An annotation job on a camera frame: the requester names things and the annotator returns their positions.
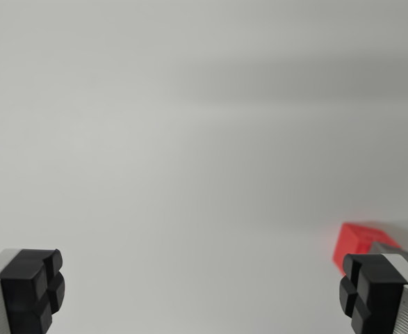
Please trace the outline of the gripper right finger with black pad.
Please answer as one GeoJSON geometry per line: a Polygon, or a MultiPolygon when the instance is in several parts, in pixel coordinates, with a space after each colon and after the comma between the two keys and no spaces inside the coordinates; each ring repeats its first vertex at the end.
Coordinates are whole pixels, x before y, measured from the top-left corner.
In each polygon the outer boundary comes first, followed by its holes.
{"type": "Polygon", "coordinates": [[[375,242],[343,258],[339,301],[355,333],[408,334],[408,251],[375,242]]]}

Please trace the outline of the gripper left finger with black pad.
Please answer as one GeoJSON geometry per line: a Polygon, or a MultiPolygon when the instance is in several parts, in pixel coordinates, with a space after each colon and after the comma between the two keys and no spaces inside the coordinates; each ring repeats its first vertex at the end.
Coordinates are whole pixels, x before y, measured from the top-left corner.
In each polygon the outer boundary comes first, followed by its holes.
{"type": "Polygon", "coordinates": [[[43,334],[65,296],[58,249],[0,252],[0,333],[43,334]]]}

